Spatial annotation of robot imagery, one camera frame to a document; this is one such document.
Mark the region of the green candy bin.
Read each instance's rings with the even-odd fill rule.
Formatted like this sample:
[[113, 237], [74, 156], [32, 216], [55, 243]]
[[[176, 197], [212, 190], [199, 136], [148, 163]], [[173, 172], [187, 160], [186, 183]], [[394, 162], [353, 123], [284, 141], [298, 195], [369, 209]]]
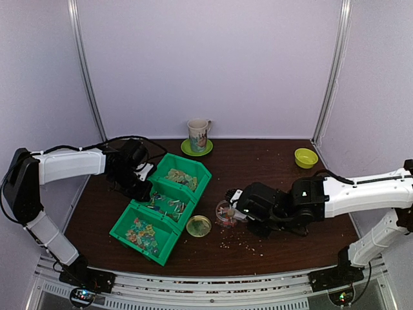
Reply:
[[197, 206], [197, 200], [190, 194], [190, 189], [184, 185], [159, 179], [151, 182], [149, 201], [132, 200], [131, 204], [147, 211], [152, 217], [160, 216], [173, 230], [183, 232]]
[[149, 177], [151, 181], [177, 185], [197, 202], [211, 179], [212, 174], [202, 163], [170, 153], [163, 157], [155, 173]]
[[111, 228], [110, 236], [165, 266], [181, 232], [166, 216], [131, 203]]

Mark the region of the clear plastic round container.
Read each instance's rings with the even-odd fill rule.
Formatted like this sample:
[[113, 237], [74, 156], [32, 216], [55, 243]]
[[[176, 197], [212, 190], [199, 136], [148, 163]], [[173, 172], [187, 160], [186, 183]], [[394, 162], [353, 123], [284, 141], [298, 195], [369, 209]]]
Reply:
[[233, 228], [237, 225], [238, 220], [235, 218], [235, 210], [226, 200], [220, 201], [215, 209], [216, 223], [223, 228]]

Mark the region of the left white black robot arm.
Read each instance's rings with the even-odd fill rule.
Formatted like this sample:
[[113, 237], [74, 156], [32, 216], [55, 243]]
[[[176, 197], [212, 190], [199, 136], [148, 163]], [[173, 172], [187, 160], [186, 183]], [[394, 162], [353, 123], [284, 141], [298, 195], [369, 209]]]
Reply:
[[108, 143], [86, 147], [58, 145], [48, 150], [19, 148], [1, 182], [1, 206], [62, 266], [79, 287], [93, 280], [86, 258], [62, 231], [58, 216], [80, 181], [104, 176], [123, 196], [147, 202], [156, 165], [145, 144], [135, 138], [115, 148]]

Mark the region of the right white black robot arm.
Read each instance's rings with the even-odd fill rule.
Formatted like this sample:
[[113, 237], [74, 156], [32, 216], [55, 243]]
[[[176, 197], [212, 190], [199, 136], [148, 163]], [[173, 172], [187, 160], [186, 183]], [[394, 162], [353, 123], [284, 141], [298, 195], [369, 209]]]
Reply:
[[331, 280], [346, 284], [396, 238], [412, 232], [412, 160], [402, 168], [346, 179], [329, 170], [296, 180], [288, 192], [254, 182], [232, 198], [237, 213], [247, 217], [256, 234], [271, 231], [307, 233], [307, 225], [356, 211], [387, 209], [386, 215], [358, 241], [345, 247]]

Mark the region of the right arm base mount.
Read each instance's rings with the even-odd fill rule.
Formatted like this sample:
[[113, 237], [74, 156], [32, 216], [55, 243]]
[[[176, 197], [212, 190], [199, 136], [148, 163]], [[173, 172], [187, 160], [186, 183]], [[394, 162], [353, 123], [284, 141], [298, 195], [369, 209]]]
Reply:
[[331, 267], [328, 269], [312, 271], [308, 274], [312, 292], [335, 289], [350, 285], [364, 279], [363, 269], [356, 267]]

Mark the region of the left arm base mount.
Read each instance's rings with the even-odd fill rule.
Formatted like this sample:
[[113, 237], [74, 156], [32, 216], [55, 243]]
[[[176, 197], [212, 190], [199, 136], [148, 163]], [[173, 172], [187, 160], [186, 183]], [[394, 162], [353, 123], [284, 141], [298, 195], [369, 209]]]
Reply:
[[111, 293], [115, 279], [114, 273], [89, 267], [67, 267], [59, 275], [60, 282], [95, 293]]

